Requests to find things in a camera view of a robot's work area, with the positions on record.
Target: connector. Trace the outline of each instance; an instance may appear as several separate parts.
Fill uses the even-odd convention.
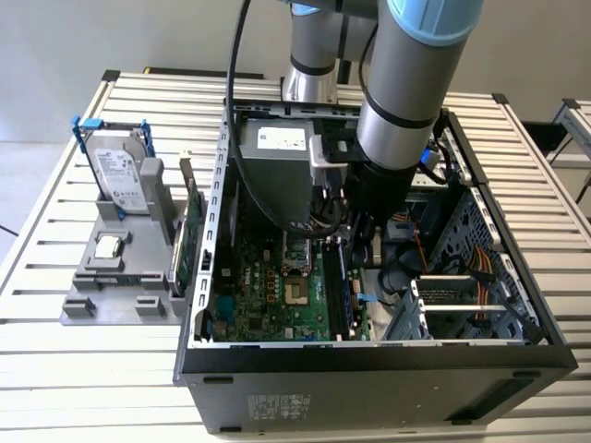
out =
[[[344,198],[343,178],[337,169],[325,169],[322,195],[329,200]]]

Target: green circuit board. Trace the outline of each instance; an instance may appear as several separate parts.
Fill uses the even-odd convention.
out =
[[[273,248],[266,249],[268,244],[243,241],[234,324],[227,325],[226,340],[329,340],[320,244],[310,242],[307,276],[283,275],[280,239],[274,239]],[[291,247],[298,255],[305,249],[302,245]]]
[[[321,251],[320,240],[243,236],[233,283],[217,294],[214,339],[331,341]],[[337,296],[349,297],[355,332],[344,340],[368,340],[367,310],[356,298],[363,292],[361,272],[349,270],[347,279],[349,292]]]

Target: metal rack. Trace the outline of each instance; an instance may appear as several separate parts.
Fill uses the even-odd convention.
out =
[[[577,199],[579,200],[585,194],[586,188],[591,186],[591,102],[563,99],[552,123],[562,125],[568,133],[561,143],[561,148],[549,156],[552,166],[589,172],[583,180],[583,189]],[[582,153],[562,153],[571,141],[580,147]]]
[[[221,78],[121,74],[101,83],[85,117],[129,123],[146,118],[166,167],[163,180],[172,186],[173,196],[187,195],[177,156],[189,150],[197,185],[207,198],[224,88]],[[237,98],[280,96],[276,81],[238,80],[235,91]],[[361,98],[357,87],[340,87],[341,103],[358,105]],[[282,437],[462,437],[503,443],[589,439],[591,228],[509,104],[487,94],[451,93],[445,105],[460,119],[580,367],[486,429],[403,430],[420,436],[380,429]],[[59,324],[64,296],[96,219],[97,195],[86,159],[72,140],[0,268],[0,389],[6,389],[0,394],[0,429],[16,429],[4,434],[3,441],[219,441],[207,434],[188,390],[172,385],[179,327],[76,329]]]

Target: black connector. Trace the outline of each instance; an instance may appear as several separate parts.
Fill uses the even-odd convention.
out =
[[[208,341],[211,339],[211,332],[213,331],[213,316],[210,311],[203,309],[195,315],[195,340]]]
[[[121,71],[117,71],[115,69],[107,69],[106,71],[104,71],[101,81],[117,81],[120,75]]]
[[[339,169],[329,168],[324,170],[322,194],[328,200],[344,198],[343,177]]]
[[[203,261],[201,262],[201,270],[210,270],[211,268],[211,252],[207,249],[203,251]]]

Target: blue latch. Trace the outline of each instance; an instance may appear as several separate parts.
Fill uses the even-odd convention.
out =
[[[103,129],[104,121],[102,118],[87,118],[82,124],[82,129],[86,131],[96,131]]]
[[[146,140],[146,151],[148,153],[148,157],[156,157],[156,152],[154,152],[154,145],[151,142],[151,129],[146,119],[143,119],[139,124],[139,129],[144,134],[144,139]]]

